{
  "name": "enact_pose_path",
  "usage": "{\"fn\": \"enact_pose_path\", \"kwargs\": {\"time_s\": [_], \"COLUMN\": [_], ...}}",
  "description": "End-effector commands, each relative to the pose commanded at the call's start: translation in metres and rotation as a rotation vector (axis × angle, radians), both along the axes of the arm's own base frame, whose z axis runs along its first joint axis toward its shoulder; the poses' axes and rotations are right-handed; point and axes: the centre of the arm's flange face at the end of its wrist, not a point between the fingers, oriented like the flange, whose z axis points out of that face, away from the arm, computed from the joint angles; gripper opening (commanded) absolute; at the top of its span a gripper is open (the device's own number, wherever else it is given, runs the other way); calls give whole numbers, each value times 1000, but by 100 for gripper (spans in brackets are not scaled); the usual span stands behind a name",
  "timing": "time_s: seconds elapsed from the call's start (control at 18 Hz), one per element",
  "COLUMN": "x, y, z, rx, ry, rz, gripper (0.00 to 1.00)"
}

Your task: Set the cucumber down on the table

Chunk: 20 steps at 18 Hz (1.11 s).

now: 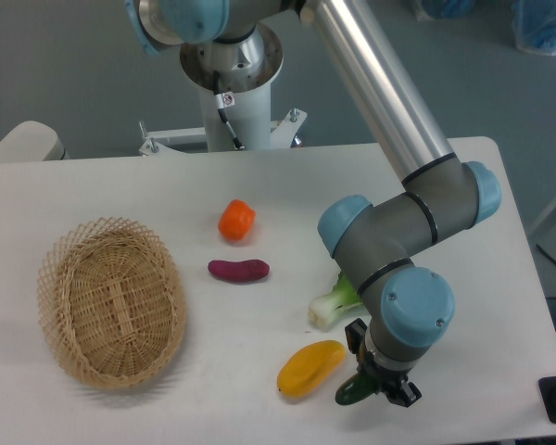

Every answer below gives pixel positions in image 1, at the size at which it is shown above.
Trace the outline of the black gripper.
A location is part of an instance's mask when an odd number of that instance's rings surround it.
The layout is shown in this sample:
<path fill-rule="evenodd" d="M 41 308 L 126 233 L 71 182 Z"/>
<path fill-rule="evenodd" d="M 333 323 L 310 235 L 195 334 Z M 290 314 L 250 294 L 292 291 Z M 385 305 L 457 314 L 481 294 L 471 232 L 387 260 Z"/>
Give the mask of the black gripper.
<path fill-rule="evenodd" d="M 357 358 L 358 370 L 380 382 L 380 391 L 392 404 L 411 407 L 422 397 L 421 391 L 408 379 L 409 362 L 395 361 L 381 352 L 373 342 L 367 325 L 357 318 L 345 327 L 348 350 Z"/>

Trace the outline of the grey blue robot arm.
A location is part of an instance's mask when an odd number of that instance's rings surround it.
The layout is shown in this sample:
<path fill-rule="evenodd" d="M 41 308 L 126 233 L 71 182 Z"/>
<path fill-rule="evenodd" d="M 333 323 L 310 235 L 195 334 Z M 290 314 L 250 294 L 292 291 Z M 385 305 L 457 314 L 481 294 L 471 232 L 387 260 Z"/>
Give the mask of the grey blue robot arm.
<path fill-rule="evenodd" d="M 212 152 L 267 149 L 277 137 L 267 87 L 283 53 L 263 21 L 292 10 L 320 35 L 404 188 L 380 205 L 342 198 L 318 223 L 371 317 L 346 328 L 358 368 L 335 400 L 381 393 L 412 405 L 421 394 L 409 372 L 455 309 L 445 279 L 412 257 L 493 215 L 501 202 L 495 174 L 458 160 L 364 1 L 128 1 L 125 9 L 147 53 L 180 48 Z"/>

